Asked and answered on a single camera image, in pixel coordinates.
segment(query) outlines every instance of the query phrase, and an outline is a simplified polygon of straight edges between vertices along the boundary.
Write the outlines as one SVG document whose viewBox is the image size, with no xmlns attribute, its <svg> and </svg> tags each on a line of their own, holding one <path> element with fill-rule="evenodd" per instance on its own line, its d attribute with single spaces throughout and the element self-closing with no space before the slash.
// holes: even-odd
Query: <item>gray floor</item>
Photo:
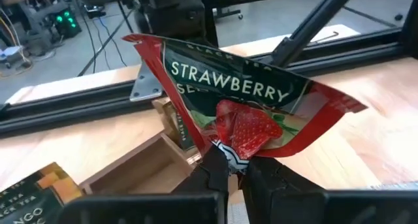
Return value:
<svg viewBox="0 0 418 224">
<path fill-rule="evenodd" d="M 372 15 L 397 26 L 394 16 L 398 13 L 407 14 L 412 0 L 351 0 L 347 6 L 360 12 Z M 292 33 L 299 23 L 305 19 L 320 0 L 268 0 L 239 5 L 244 15 L 243 20 L 237 16 L 223 18 L 217 23 L 217 35 L 220 46 L 240 44 L 278 35 Z M 102 18 L 110 32 L 122 21 L 122 16 L 116 4 L 106 6 L 107 16 Z M 129 18 L 134 25 L 134 18 Z M 93 52 L 88 31 L 83 21 L 79 19 L 83 32 L 72 39 L 65 40 L 64 46 L 57 48 L 54 57 L 34 64 L 30 71 L 17 76 L 0 79 L 0 101 L 6 101 L 14 92 L 25 86 L 33 86 L 46 82 L 75 77 L 92 57 Z M 96 50 L 100 42 L 97 35 L 98 27 L 101 37 L 105 40 L 108 35 L 98 20 L 88 20 Z M 341 10 L 329 25 L 343 24 L 359 33 L 369 33 L 387 29 L 384 24 L 374 22 L 348 10 Z M 131 44 L 120 38 L 129 33 L 124 24 L 116 33 L 115 41 L 121 50 L 123 60 L 127 65 L 140 63 L 140 57 Z M 123 67 L 113 43 L 106 47 L 107 58 L 111 69 Z M 96 72 L 106 71 L 105 56 L 102 53 L 96 62 Z M 91 74 L 93 66 L 86 74 Z"/>
</svg>

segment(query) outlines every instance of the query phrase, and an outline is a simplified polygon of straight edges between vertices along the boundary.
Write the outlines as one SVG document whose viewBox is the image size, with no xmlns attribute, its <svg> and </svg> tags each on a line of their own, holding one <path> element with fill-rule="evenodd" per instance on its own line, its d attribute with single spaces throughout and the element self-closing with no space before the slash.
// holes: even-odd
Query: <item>red foil packet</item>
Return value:
<svg viewBox="0 0 418 224">
<path fill-rule="evenodd" d="M 216 48 L 153 35 L 123 39 L 135 43 L 199 151 L 217 146 L 236 170 L 254 155 L 301 152 L 346 112 L 366 108 L 336 89 Z"/>
</svg>

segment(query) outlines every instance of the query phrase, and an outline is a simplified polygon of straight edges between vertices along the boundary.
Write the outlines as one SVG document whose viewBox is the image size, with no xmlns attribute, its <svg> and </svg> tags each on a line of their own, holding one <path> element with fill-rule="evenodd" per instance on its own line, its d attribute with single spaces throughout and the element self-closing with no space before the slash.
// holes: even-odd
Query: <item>metal bracket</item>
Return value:
<svg viewBox="0 0 418 224">
<path fill-rule="evenodd" d="M 129 100 L 131 100 L 131 102 L 142 101 L 160 97 L 162 94 L 162 85 L 152 74 L 145 61 L 142 60 L 142 66 L 133 85 Z"/>
</svg>

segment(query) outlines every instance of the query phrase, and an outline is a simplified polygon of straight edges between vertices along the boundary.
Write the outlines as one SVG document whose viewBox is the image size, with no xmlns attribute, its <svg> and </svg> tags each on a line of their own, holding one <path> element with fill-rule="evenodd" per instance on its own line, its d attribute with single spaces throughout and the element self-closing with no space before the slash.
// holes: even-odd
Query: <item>strawberry tea packet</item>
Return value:
<svg viewBox="0 0 418 224">
<path fill-rule="evenodd" d="M 217 146 L 233 170 L 255 155 L 301 152 L 346 112 L 366 108 L 309 78 L 216 48 L 143 34 L 124 39 L 135 43 L 199 151 Z"/>
</svg>

